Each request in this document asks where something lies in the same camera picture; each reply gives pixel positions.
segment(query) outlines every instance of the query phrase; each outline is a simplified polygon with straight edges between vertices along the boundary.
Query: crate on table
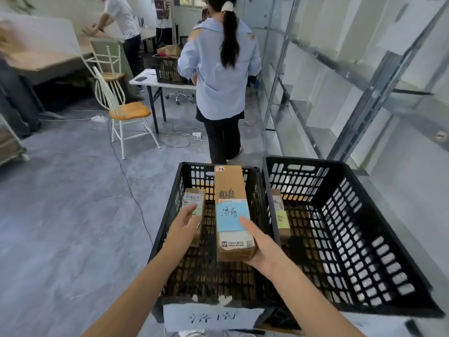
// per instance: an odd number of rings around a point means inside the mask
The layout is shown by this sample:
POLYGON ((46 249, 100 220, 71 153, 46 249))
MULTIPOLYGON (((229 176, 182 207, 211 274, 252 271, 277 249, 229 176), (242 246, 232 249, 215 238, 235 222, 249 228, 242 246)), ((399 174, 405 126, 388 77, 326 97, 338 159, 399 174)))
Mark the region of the crate on table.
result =
MULTIPOLYGON (((178 167, 148 262, 162 248, 168 229, 182 207, 185 189, 204 188, 206 201, 200 247, 189 247, 153 308, 153 315, 159 323, 163 323, 163 305, 192 303, 193 295, 198 296, 199 303, 218 304, 218 296, 225 295, 233 298, 228 306, 265 308, 258 322, 264 321, 272 313, 275 290, 265 277, 243 262, 216 261, 214 167, 213 164, 187 162, 180 163, 178 167)), ((261 171, 255 167, 242 167, 242 170, 251 220, 274 238, 263 196, 261 171)))
MULTIPOLYGON (((444 316, 431 285, 348 165, 267 156, 262 174, 270 222, 277 227, 272 188, 281 191, 287 211, 292 237, 282 249, 340 311, 444 316)), ((283 303, 268 321, 298 328, 283 303)))
POLYGON ((156 76, 159 83, 193 85, 190 79, 181 77, 178 72, 178 58, 154 55, 156 76))

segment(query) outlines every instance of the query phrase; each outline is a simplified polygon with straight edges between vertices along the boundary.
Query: window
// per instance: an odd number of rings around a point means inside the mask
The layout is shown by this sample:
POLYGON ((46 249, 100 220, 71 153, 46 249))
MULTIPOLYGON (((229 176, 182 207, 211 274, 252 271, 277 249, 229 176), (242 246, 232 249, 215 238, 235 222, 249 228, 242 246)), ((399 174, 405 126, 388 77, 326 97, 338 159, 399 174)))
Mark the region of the window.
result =
POLYGON ((203 0, 179 0, 180 6, 203 8, 206 3, 203 0))

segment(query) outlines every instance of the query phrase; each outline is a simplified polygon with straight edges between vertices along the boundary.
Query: white folding table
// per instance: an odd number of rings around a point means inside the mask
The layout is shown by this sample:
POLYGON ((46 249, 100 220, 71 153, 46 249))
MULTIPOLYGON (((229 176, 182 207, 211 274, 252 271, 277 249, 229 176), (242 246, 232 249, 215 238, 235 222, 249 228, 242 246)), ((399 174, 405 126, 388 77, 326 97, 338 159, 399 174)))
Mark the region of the white folding table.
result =
POLYGON ((143 85, 146 86, 148 89, 148 95, 149 95, 149 103, 151 105, 151 112, 153 113, 153 121, 154 121, 154 129, 156 133, 159 133, 158 129, 158 120, 156 118, 156 111, 154 110, 154 102, 158 99, 158 97, 161 99, 161 107, 162 107, 162 116, 164 118, 164 122, 167 121, 165 117, 165 105, 164 105, 164 96, 162 93, 162 88, 182 88, 185 90, 196 90, 195 85, 180 85, 180 84, 164 84, 159 83, 158 78, 156 76, 156 70, 154 69, 145 69, 142 73, 140 73, 137 77, 129 81, 132 85, 143 85), (140 77, 145 77, 142 81, 136 81, 136 79, 140 77), (155 86, 157 87, 157 91, 153 96, 153 92, 151 91, 151 87, 155 86))

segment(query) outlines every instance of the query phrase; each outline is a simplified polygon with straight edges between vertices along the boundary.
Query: black ponytail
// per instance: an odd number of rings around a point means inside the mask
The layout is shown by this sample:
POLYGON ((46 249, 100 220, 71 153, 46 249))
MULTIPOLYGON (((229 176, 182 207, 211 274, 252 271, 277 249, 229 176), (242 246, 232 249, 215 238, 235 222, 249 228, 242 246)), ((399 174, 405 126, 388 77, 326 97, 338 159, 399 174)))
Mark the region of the black ponytail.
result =
MULTIPOLYGON (((207 3, 217 12, 220 12, 224 3, 231 1, 235 5, 235 0, 207 0, 207 3)), ((240 53, 239 42, 237 41, 237 28, 239 22, 233 11, 225 11, 223 15, 224 40, 221 45, 221 63, 225 68, 231 66, 235 68, 237 58, 240 53)))

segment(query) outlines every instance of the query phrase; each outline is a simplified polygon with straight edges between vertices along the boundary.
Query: green sticky note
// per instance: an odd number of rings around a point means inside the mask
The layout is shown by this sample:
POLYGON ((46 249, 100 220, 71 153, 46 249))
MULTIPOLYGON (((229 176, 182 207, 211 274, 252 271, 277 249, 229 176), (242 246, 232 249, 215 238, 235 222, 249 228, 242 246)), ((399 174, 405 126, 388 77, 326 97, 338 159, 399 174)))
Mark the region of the green sticky note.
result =
POLYGON ((287 212, 285 210, 277 210, 276 211, 276 219, 278 221, 278 228, 290 228, 288 224, 287 212))

